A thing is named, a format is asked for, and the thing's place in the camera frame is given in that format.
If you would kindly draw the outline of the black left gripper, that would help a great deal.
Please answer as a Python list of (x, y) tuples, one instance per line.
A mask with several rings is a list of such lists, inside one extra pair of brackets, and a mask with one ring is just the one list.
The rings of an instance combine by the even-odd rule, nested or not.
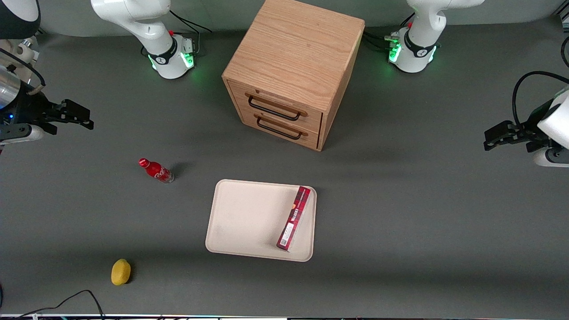
[(538, 122), (545, 118), (552, 102), (553, 100), (548, 100), (534, 109), (525, 122), (520, 122), (516, 109), (516, 125), (512, 121), (502, 121), (486, 130), (484, 150), (490, 151), (504, 144), (524, 142), (527, 142), (525, 146), (528, 153), (536, 152), (541, 148), (556, 147), (556, 142), (553, 142), (546, 133), (538, 128)]

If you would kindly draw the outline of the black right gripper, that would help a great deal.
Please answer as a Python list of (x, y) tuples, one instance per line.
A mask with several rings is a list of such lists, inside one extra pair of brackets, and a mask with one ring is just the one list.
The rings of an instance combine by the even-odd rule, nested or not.
[[(61, 110), (69, 118), (63, 118)], [(59, 105), (51, 103), (43, 93), (32, 96), (22, 93), (12, 103), (1, 109), (1, 125), (35, 125), (51, 135), (57, 134), (58, 127), (54, 124), (55, 122), (69, 122), (81, 125), (88, 130), (94, 129), (91, 111), (83, 105), (73, 100), (63, 100), (61, 110)]]

